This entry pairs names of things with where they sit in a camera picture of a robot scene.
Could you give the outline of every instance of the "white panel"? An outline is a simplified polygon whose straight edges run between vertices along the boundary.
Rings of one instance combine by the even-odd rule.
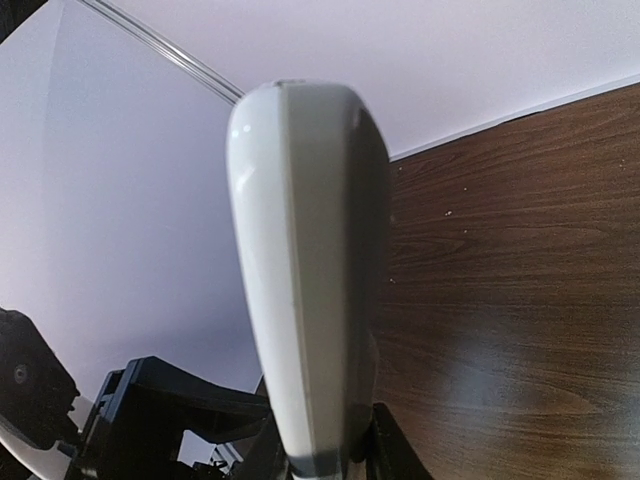
[[[637,0],[111,0],[248,91],[350,84],[392,155],[640,74]]]
[[[14,35],[0,48],[0,305],[36,322],[89,398],[146,355],[255,388],[229,105],[79,2],[50,0]]]

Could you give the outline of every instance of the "white wall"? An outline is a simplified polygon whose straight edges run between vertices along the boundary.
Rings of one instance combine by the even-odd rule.
[[[394,155],[640,74],[637,0],[110,1],[245,91],[355,86]]]
[[[157,355],[253,389],[224,163],[231,107],[79,2],[0,48],[0,306],[93,400]]]

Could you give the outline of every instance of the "metal strip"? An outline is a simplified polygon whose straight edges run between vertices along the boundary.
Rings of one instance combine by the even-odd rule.
[[[78,0],[110,22],[116,24],[129,34],[145,43],[160,55],[182,68],[204,86],[213,90],[231,105],[238,102],[243,92],[229,80],[219,75],[193,55],[182,50],[167,38],[148,26],[131,18],[126,12],[105,2],[104,0]]]

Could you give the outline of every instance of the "glossy white device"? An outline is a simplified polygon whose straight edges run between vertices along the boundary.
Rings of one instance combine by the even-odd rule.
[[[362,100],[278,82],[235,107],[229,188],[265,381],[298,478],[346,478],[371,419],[388,153]]]

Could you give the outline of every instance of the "wood grain surface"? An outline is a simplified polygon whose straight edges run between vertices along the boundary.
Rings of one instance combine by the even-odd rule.
[[[391,169],[377,396],[431,473],[640,478],[640,86]]]

